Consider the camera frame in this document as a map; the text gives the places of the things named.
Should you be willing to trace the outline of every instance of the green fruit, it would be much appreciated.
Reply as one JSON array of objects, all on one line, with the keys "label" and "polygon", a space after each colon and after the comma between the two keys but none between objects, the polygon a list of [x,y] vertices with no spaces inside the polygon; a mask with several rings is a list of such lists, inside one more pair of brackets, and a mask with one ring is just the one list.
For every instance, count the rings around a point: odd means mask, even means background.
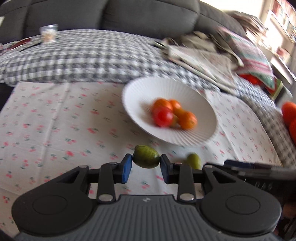
[{"label": "green fruit", "polygon": [[142,168],[154,168],[158,166],[160,156],[153,148],[138,145],[133,153],[133,162]]},{"label": "green fruit", "polygon": [[200,160],[200,157],[196,153],[192,153],[187,156],[186,161],[184,162],[191,166],[192,169],[201,169],[202,168],[202,162]]}]

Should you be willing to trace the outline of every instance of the sofa backrest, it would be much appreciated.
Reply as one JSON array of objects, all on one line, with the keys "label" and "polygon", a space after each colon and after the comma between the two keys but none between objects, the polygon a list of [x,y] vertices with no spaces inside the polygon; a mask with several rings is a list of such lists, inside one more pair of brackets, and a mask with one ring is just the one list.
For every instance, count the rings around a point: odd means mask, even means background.
[{"label": "sofa backrest", "polygon": [[50,24],[59,30],[106,29],[157,39],[193,30],[211,33],[220,24],[245,35],[235,19],[198,0],[11,0],[0,6],[0,16],[5,17],[3,44],[38,35]]}]

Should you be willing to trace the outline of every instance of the metal screw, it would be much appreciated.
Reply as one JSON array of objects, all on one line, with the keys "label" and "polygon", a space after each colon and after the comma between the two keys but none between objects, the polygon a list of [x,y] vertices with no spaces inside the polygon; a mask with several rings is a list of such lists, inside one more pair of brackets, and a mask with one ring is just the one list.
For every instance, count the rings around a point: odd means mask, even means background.
[{"label": "metal screw", "polygon": [[99,200],[102,202],[110,202],[113,200],[113,196],[110,194],[101,194]]},{"label": "metal screw", "polygon": [[194,199],[194,195],[192,195],[191,193],[182,193],[180,195],[180,198],[183,201],[192,201]]}]

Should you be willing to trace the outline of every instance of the white plate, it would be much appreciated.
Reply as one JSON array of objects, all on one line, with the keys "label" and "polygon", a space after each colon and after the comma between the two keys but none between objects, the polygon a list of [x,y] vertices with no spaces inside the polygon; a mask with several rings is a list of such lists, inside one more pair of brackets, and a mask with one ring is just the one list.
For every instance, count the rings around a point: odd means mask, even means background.
[{"label": "white plate", "polygon": [[[157,98],[176,99],[198,120],[193,130],[160,128],[154,124],[150,107]],[[123,106],[133,121],[154,137],[179,146],[197,146],[217,132],[217,118],[209,102],[198,92],[174,79],[140,78],[127,84],[122,92]]]}]

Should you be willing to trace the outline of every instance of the clear container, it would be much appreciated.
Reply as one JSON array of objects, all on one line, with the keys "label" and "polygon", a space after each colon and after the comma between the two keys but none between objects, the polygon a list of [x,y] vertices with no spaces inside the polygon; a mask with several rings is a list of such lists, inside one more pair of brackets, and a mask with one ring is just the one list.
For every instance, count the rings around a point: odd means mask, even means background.
[{"label": "clear container", "polygon": [[53,43],[56,41],[57,24],[52,24],[40,28],[40,34],[42,35],[42,42],[44,44]]}]

